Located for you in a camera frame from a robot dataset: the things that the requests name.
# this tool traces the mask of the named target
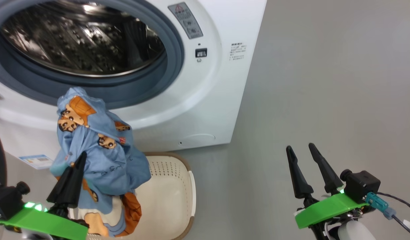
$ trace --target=clothing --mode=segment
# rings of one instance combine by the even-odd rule
[[[80,217],[92,221],[96,226],[90,226],[90,230],[100,229],[101,234],[103,225],[111,237],[132,233],[132,226],[141,217],[133,192],[151,175],[147,158],[133,146],[131,127],[107,111],[103,100],[89,97],[79,87],[69,89],[57,106],[61,150],[51,173],[61,176],[85,151]]]

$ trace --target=green plastic part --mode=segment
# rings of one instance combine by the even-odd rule
[[[88,228],[85,226],[34,208],[23,208],[10,220],[0,220],[0,223],[70,240],[85,240],[88,234]]]
[[[346,213],[354,208],[361,208],[367,205],[367,203],[357,204],[347,195],[339,193],[306,208],[295,216],[295,221],[299,229],[307,228],[310,225]]]

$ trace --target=washing machine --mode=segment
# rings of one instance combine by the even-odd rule
[[[53,159],[72,86],[129,123],[142,151],[229,143],[265,4],[0,0],[4,149]]]

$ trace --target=black cable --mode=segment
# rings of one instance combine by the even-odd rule
[[[404,229],[406,229],[406,231],[408,231],[408,232],[410,233],[410,229],[409,229],[406,225],[404,225],[403,222],[402,222],[400,219],[398,219],[395,215],[392,215],[392,217],[393,217],[393,219],[396,220],[396,222],[398,222]]]
[[[394,199],[398,200],[399,202],[404,203],[404,204],[406,204],[408,207],[410,207],[410,203],[408,203],[408,202],[406,202],[405,200],[400,199],[400,198],[398,198],[398,197],[396,197],[396,196],[393,196],[393,195],[390,195],[390,194],[387,194],[387,193],[380,193],[380,192],[378,192],[377,194],[378,194],[378,195],[383,195],[383,196],[387,196],[387,197],[394,198]]]

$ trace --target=laundry basket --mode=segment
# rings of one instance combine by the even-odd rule
[[[143,213],[124,237],[88,234],[88,240],[180,240],[193,225],[196,185],[187,161],[170,152],[146,153],[152,178],[135,191]]]

